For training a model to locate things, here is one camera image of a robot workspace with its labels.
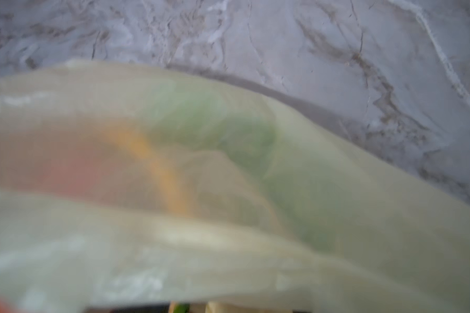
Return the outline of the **yellow plastic fruit-print bag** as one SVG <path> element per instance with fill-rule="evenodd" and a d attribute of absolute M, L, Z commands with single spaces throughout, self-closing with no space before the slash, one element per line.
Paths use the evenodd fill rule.
<path fill-rule="evenodd" d="M 149 133 L 144 110 L 177 89 L 267 105 L 277 138 L 261 176 Z M 117 125 L 174 168 L 192 217 L 105 140 Z M 167 303 L 470 312 L 470 206 L 225 83 L 82 60 L 0 78 L 0 312 Z"/>

